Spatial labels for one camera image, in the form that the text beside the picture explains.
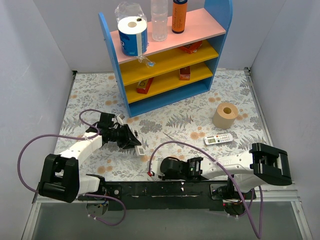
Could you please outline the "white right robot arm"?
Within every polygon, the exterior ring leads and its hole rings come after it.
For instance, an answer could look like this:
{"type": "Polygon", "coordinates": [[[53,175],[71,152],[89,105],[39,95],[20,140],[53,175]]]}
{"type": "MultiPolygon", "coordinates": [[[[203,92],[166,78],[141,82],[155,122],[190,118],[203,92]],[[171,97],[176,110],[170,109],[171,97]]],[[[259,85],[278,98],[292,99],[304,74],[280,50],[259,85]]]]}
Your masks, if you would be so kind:
{"type": "Polygon", "coordinates": [[[235,181],[226,186],[226,192],[232,199],[260,185],[292,184],[288,153],[263,143],[253,143],[250,150],[215,161],[202,157],[187,161],[166,157],[160,163],[153,162],[150,170],[162,180],[194,182],[231,175],[235,181]]]}

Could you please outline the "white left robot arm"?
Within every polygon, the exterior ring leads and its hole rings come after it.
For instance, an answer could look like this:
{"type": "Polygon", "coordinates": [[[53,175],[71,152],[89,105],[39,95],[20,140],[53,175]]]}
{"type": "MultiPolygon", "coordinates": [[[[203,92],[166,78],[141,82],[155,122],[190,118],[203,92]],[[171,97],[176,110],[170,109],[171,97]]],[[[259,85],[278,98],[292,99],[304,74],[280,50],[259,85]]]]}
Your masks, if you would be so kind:
{"type": "Polygon", "coordinates": [[[38,184],[39,195],[67,203],[84,194],[90,194],[95,200],[103,199],[107,194],[103,185],[105,179],[96,174],[81,175],[80,167],[109,142],[123,150],[135,149],[138,156],[144,155],[138,131],[124,124],[123,116],[102,112],[99,121],[89,126],[82,140],[45,158],[38,184]]]}

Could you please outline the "long white remote control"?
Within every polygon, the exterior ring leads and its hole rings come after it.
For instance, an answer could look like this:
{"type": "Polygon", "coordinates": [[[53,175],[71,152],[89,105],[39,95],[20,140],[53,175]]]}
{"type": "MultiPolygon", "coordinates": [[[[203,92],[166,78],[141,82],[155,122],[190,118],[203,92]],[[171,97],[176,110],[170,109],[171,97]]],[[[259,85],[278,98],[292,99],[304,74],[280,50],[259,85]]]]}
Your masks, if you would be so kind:
{"type": "Polygon", "coordinates": [[[136,129],[133,129],[133,133],[135,135],[135,137],[139,140],[140,142],[140,145],[136,145],[134,148],[135,148],[135,152],[138,156],[144,156],[145,155],[145,151],[144,151],[144,148],[142,146],[142,137],[141,135],[138,133],[138,131],[136,129]]]}

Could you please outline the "small white display remote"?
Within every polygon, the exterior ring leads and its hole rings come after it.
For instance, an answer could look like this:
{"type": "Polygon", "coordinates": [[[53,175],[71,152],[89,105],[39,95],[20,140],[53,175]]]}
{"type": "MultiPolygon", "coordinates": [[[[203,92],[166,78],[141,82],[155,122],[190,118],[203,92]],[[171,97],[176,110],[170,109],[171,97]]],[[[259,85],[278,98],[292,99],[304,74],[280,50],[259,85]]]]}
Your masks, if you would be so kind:
{"type": "Polygon", "coordinates": [[[224,144],[224,143],[229,143],[232,141],[233,141],[233,136],[230,133],[217,134],[217,135],[213,135],[213,136],[207,136],[204,138],[204,143],[207,146],[224,144]]]}

